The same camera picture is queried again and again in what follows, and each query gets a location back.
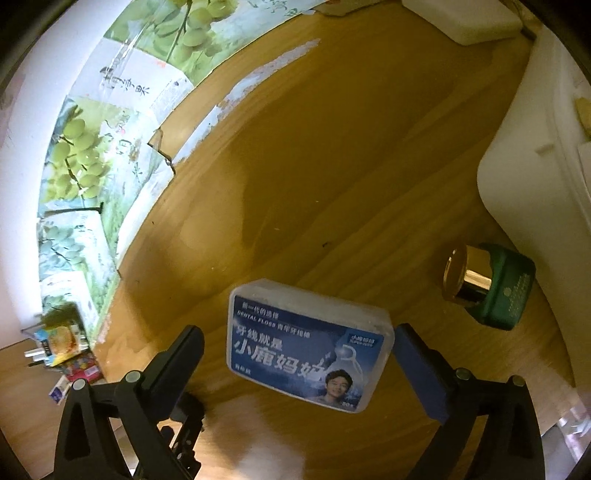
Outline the white plastic storage bin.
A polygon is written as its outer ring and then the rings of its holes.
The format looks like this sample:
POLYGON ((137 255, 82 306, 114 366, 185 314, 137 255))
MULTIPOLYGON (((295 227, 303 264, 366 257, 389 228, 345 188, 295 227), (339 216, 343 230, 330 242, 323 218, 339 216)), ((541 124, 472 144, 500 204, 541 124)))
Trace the white plastic storage bin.
POLYGON ((481 199, 556 317, 575 384, 590 391, 590 136, 576 109, 590 84, 548 28, 477 174, 481 199))

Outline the small white lidded box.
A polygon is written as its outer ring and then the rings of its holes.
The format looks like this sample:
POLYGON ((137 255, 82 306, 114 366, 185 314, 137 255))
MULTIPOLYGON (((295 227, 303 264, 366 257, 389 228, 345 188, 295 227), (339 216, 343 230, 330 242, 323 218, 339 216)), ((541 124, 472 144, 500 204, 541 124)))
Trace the small white lidded box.
POLYGON ((402 5, 462 46, 513 38, 523 27, 517 14, 495 0, 403 0, 402 5))

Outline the blue dental floss box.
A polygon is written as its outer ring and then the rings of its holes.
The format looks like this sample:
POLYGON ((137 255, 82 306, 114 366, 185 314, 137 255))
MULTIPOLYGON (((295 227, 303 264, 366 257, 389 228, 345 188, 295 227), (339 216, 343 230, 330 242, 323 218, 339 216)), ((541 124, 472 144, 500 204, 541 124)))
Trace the blue dental floss box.
POLYGON ((362 412, 393 347, 394 326, 381 308, 267 279, 229 295, 228 368, 308 403, 362 412))

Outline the black power adapter plug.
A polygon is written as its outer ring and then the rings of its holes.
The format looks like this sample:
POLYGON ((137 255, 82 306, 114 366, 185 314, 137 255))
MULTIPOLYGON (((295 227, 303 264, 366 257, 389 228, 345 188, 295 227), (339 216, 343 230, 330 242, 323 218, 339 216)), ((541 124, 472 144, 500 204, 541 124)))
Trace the black power adapter plug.
POLYGON ((204 415, 204 404, 192 394, 183 392, 169 417, 170 420, 181 424, 179 431, 174 433, 168 425, 160 428, 160 433, 173 456, 187 470, 200 465, 194 456, 194 446, 204 427, 204 415))

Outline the green perfume bottle gold cap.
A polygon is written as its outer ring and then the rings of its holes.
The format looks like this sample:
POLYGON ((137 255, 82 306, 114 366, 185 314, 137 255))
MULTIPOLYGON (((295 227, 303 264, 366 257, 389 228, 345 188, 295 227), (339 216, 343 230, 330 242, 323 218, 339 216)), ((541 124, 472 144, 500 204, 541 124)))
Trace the green perfume bottle gold cap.
POLYGON ((530 258, 501 245, 462 245, 447 260, 443 295, 480 324, 510 331, 521 320, 535 274, 530 258))

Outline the pink tube bottle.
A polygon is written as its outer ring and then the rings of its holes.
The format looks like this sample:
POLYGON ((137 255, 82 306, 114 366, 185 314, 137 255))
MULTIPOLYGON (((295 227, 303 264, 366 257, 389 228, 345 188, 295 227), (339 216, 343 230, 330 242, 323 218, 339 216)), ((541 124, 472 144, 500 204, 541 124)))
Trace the pink tube bottle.
POLYGON ((84 352, 62 364, 62 372, 70 382, 84 379, 92 384, 103 378, 102 371, 91 352, 84 352))

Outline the beige angular small box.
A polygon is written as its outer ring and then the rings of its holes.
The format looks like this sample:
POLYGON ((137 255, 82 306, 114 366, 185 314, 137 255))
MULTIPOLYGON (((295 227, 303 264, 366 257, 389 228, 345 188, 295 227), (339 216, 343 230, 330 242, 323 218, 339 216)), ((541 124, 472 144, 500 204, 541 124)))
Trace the beige angular small box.
POLYGON ((591 136, 591 100, 579 97, 575 100, 575 109, 585 134, 591 136))

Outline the grape print cardboard sheets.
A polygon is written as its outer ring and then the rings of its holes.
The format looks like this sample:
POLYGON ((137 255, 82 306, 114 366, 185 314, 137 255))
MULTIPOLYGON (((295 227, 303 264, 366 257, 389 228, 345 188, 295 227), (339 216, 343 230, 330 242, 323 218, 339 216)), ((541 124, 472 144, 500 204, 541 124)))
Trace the grape print cardboard sheets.
POLYGON ((95 343, 118 266, 172 179, 150 139, 224 60, 310 1, 131 1, 66 95, 44 160, 37 239, 42 313, 78 310, 95 343))

